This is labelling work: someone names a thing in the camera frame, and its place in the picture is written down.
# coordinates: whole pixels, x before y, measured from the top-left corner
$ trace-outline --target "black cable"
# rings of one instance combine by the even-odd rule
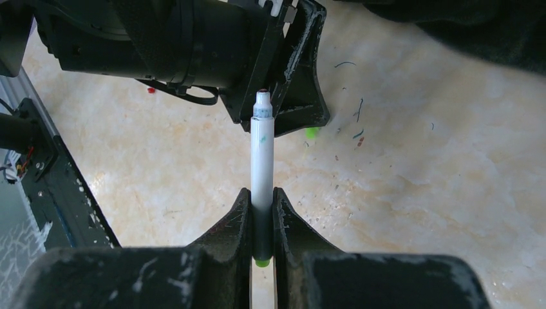
[[[0,98],[0,104],[2,104],[2,106],[4,106],[10,112],[10,114],[12,115],[15,114],[14,109],[9,104],[7,104],[6,101],[2,100],[1,98]]]
[[[168,88],[167,85],[163,84],[162,82],[158,82],[157,80],[145,80],[145,79],[137,79],[139,82],[145,84],[148,87],[155,88],[159,91],[163,91],[164,93],[168,93],[172,96],[175,96],[177,98],[181,98],[182,100],[186,100],[195,104],[199,105],[205,105],[205,106],[212,106],[215,105],[218,101],[218,89],[214,87],[208,87],[208,86],[192,86],[196,88],[203,89],[213,95],[212,98],[200,98],[195,97],[193,95],[177,95],[176,91]]]

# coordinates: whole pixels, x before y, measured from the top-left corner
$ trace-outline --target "white floor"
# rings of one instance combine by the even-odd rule
[[[344,250],[460,256],[495,308],[544,308],[546,78],[359,5],[326,7],[318,74],[332,121],[313,140],[277,139],[275,184]],[[250,137],[221,103],[62,72],[36,35],[24,67],[124,246],[186,245],[249,186]],[[271,268],[255,270],[257,308],[273,307],[272,284]]]

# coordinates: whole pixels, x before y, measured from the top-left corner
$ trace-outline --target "black metal frame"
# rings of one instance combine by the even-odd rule
[[[119,247],[97,201],[59,135],[51,136],[35,102],[24,99],[16,117],[39,128],[22,185],[42,230],[51,224],[46,249]]]

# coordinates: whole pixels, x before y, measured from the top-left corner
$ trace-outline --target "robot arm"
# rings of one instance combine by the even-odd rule
[[[265,88],[274,98],[276,136],[325,125],[315,62],[326,10],[315,1],[298,8],[261,2],[10,0],[0,5],[0,30],[10,34],[0,39],[0,74],[19,73],[34,17],[63,70],[137,79],[203,105],[220,96],[246,131],[254,94]],[[192,86],[213,98],[187,94]]]

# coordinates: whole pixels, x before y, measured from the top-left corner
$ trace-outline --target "green marker cap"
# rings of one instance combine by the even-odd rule
[[[268,267],[268,266],[269,266],[269,261],[270,261],[270,259],[267,259],[267,260],[265,260],[265,261],[258,261],[258,260],[256,260],[256,266],[257,266],[257,267],[260,267],[260,268]]]
[[[305,128],[305,136],[308,139],[312,140],[317,136],[319,130],[320,130],[320,128],[318,128],[318,127],[306,127]]]

